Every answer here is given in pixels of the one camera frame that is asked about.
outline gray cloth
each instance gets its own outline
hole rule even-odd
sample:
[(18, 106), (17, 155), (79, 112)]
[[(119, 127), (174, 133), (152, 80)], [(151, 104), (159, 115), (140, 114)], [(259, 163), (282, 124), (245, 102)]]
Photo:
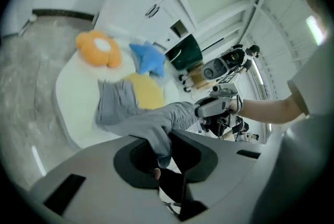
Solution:
[(171, 160), (168, 133), (172, 129), (186, 130), (198, 120), (198, 105), (189, 102), (171, 103), (155, 110), (139, 108), (129, 80), (99, 82), (99, 89), (97, 125), (119, 136), (147, 139), (161, 168), (166, 168)]
[(240, 134), (240, 135), (233, 135), (234, 136), (234, 141), (236, 141), (236, 142), (239, 142), (239, 143), (244, 143), (244, 142), (246, 142), (246, 140), (245, 140), (245, 135), (242, 135), (242, 134)]

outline bed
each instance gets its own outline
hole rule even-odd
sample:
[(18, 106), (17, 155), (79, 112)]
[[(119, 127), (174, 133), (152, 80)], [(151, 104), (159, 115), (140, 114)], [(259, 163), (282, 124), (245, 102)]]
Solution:
[[(61, 70), (54, 89), (54, 106), (64, 133), (73, 148), (83, 149), (119, 138), (98, 128), (94, 115), (99, 101), (98, 79), (118, 81), (136, 71), (129, 41), (116, 39), (122, 65), (118, 68), (93, 67), (76, 51)], [(179, 101), (178, 89), (170, 80), (163, 87), (165, 104)]]

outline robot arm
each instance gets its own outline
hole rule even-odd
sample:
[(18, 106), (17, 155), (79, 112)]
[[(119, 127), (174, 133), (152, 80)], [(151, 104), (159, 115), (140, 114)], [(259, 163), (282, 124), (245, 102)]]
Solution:
[[(228, 127), (235, 126), (236, 115), (242, 109), (242, 99), (236, 85), (238, 79), (238, 74), (223, 77), (213, 86), (208, 97), (195, 103), (199, 105), (195, 110), (196, 116), (205, 119), (207, 123), (218, 121)], [(229, 108), (234, 99), (237, 100), (237, 110), (232, 113)]]

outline white cabinet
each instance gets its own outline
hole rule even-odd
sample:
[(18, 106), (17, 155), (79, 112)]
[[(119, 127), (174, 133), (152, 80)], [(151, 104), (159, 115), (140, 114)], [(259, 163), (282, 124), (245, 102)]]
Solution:
[(136, 34), (145, 37), (151, 42), (158, 41), (166, 30), (176, 22), (173, 11), (167, 7), (165, 2), (161, 2), (149, 15), (145, 18)]
[(135, 34), (141, 23), (147, 18), (162, 0), (106, 0), (96, 27), (113, 24)]
[[(132, 37), (139, 37), (150, 42), (163, 42), (162, 46), (170, 49), (176, 45), (189, 29), (182, 5), (177, 0), (106, 0), (99, 13), (95, 29), (105, 30), (113, 25)], [(176, 35), (171, 27), (183, 26), (183, 31)]]

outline cabinet handle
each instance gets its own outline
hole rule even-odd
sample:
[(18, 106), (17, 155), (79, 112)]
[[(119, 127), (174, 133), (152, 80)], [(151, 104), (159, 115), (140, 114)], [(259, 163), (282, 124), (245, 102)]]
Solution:
[(148, 18), (152, 18), (152, 17), (159, 11), (159, 9), (160, 9), (160, 7), (158, 7), (158, 8), (156, 9), (156, 11), (155, 11), (152, 15), (150, 15)]
[(149, 9), (149, 11), (148, 12), (146, 12), (146, 14), (145, 14), (145, 16), (148, 16), (149, 14), (151, 14), (152, 13), (152, 11), (154, 11), (154, 9), (156, 8), (156, 4), (154, 4), (153, 5), (153, 7), (151, 8), (151, 9)]

